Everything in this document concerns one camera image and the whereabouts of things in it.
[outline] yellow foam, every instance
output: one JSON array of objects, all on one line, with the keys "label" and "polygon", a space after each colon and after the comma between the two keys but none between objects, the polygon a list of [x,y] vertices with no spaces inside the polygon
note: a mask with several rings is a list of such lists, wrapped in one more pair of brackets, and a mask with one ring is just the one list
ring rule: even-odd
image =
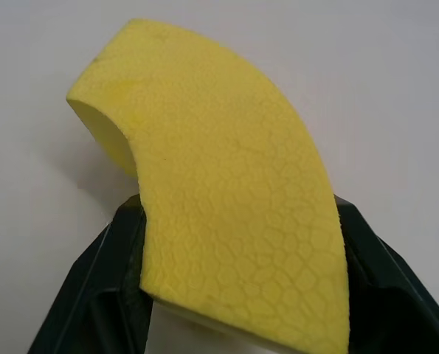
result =
[{"label": "yellow foam", "polygon": [[193,32],[133,20],[67,100],[138,176],[142,289],[278,346],[347,352],[331,186],[304,124],[263,74]]}]

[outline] white surface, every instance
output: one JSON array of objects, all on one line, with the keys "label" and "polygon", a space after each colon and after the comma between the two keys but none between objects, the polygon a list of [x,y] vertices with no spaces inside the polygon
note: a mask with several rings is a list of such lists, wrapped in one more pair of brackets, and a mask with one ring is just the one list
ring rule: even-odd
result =
[{"label": "white surface", "polygon": [[[28,349],[73,261],[136,192],[64,100],[132,17],[219,40],[270,76],[336,193],[439,302],[439,0],[0,0],[0,353]],[[259,351],[157,311],[149,353]]]}]

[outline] curved foam block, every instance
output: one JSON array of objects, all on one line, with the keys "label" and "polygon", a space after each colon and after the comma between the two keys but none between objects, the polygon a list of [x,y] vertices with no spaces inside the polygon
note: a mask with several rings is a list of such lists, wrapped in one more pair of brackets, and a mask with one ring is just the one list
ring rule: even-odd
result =
[{"label": "curved foam block", "polygon": [[139,179],[140,286],[285,351],[348,350],[345,250],[325,168],[267,77],[193,32],[130,21],[67,100]]}]

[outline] yellow foam piece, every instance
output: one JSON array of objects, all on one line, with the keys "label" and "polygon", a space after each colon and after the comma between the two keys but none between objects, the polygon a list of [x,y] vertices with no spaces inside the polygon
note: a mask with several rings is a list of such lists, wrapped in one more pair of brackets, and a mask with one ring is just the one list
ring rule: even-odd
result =
[{"label": "yellow foam piece", "polygon": [[348,351],[345,250],[325,168],[291,104],[214,41],[133,20],[67,100],[148,218],[141,288],[294,352]]}]

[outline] white background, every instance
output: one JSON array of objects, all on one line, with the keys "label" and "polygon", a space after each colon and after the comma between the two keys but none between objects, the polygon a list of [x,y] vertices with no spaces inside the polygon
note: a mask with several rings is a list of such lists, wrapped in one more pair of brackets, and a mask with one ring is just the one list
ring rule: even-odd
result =
[{"label": "white background", "polygon": [[[439,302],[439,0],[0,0],[0,353],[24,353],[71,264],[137,191],[65,102],[130,18],[200,32],[300,112],[335,192]],[[259,353],[156,309],[150,354]]]}]

